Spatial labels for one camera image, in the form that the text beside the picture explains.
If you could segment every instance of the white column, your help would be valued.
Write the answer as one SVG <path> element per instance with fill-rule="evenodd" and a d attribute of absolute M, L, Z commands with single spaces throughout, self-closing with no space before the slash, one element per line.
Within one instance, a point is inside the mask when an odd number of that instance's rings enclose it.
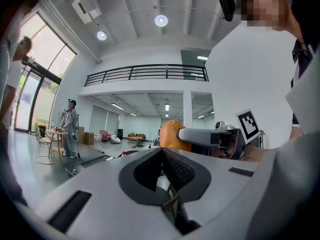
<path fill-rule="evenodd" d="M 192 104 L 191 91 L 183 92 L 183 125 L 186 128 L 192 128 Z"/>

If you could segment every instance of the floor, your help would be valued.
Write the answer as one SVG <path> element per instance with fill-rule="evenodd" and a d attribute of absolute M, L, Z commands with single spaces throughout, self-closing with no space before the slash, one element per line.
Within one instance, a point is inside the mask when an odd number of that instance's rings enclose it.
<path fill-rule="evenodd" d="M 153 147 L 152 142 L 144 142 L 143 147 L 132 148 L 135 143 L 124 138 L 120 144 L 97 142 L 94 144 L 94 147 L 96 149 L 104 150 L 105 154 L 108 156 L 118 157 L 122 151 L 140 151 L 148 149 L 149 144 Z M 57 141 L 54 141 L 52 146 L 56 147 Z M 50 191 L 69 179 L 66 174 L 66 167 L 82 162 L 78 157 L 62 157 L 61 165 L 58 154 L 55 153 L 53 165 L 39 164 L 36 163 L 37 147 L 38 142 L 34 135 L 14 131 L 9 134 L 9 156 L 12 169 L 22 188 L 24 198 L 29 207 L 33 210 Z M 97 152 L 84 144 L 79 144 L 78 150 L 80 157 L 84 162 L 102 156 L 100 152 Z M 48 148 L 45 145 L 42 145 L 40 156 L 46 155 L 48 155 Z M 48 162 L 48 158 L 40 157 L 38 158 L 38 161 L 46 163 Z M 169 182 L 166 178 L 162 179 L 158 186 L 167 189 Z"/>

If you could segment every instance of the black metal railing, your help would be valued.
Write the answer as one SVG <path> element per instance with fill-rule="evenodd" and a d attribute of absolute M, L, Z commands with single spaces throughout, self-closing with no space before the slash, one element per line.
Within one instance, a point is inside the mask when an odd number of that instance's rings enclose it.
<path fill-rule="evenodd" d="M 184 64 L 146 64 L 125 66 L 87 76 L 85 87 L 102 83 L 139 79 L 182 79 L 208 82 L 204 66 Z"/>

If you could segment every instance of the ceiling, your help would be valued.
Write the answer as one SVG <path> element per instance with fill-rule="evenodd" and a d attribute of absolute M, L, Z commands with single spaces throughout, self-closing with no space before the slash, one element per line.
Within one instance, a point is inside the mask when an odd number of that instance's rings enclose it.
<path fill-rule="evenodd" d="M 161 117 L 171 119 L 184 118 L 184 102 L 182 93 L 117 93 L 90 96 L 91 99 L 110 105 L 112 103 L 124 108 L 125 113 L 134 113 L 137 116 Z M 205 115 L 213 117 L 213 101 L 211 94 L 191 94 L 192 117 Z"/>
<path fill-rule="evenodd" d="M 74 0 L 51 1 L 98 57 L 112 46 L 154 36 L 192 36 L 214 46 L 213 41 L 220 41 L 239 24 L 222 19 L 219 0 L 90 0 L 101 14 L 86 24 L 73 8 Z M 162 28 L 155 24 L 160 14 L 168 18 Z M 98 31 L 106 32 L 105 41 L 97 39 Z"/>

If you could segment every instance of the recessed light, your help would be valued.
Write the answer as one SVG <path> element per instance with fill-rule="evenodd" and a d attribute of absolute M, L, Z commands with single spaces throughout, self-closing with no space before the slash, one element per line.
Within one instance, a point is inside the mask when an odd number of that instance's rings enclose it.
<path fill-rule="evenodd" d="M 155 17 L 154 22 L 159 27 L 164 27 L 168 24 L 168 18 L 164 15 L 158 15 Z"/>
<path fill-rule="evenodd" d="M 206 61 L 208 59 L 208 57 L 203 57 L 203 56 L 198 56 L 196 57 L 198 60 L 203 60 Z"/>
<path fill-rule="evenodd" d="M 114 107 L 116 107 L 117 109 L 124 110 L 123 107 L 120 107 L 120 106 L 118 106 L 117 104 L 111 103 L 111 105 L 114 106 Z"/>
<path fill-rule="evenodd" d="M 101 41 L 104 41 L 107 39 L 107 35 L 103 31 L 99 31 L 98 33 L 96 33 L 96 37 Z"/>

